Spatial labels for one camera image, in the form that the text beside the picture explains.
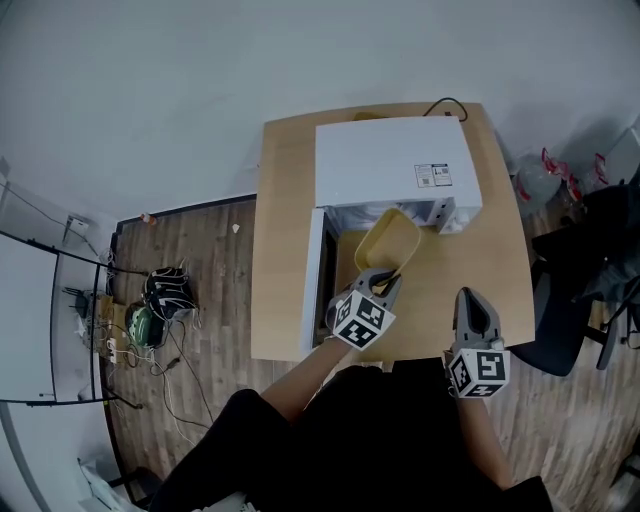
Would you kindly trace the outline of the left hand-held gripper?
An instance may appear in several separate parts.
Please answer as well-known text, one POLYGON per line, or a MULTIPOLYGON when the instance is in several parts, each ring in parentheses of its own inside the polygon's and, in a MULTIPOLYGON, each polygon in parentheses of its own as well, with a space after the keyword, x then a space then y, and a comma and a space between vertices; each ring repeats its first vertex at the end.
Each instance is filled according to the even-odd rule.
POLYGON ((325 322, 330 334, 364 351, 393 324, 393 306, 402 286, 402 276, 386 268, 367 268, 329 302, 325 322))

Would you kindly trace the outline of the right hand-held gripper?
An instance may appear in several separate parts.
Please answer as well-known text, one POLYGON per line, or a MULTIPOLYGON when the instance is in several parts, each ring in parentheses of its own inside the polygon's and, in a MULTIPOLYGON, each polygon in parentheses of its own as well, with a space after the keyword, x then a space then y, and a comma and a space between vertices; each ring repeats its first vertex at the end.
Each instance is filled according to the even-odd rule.
POLYGON ((459 290, 453 330, 456 340, 446 370, 454 397, 490 398, 509 384, 510 353, 500 334, 499 316, 484 296, 468 287, 459 290))

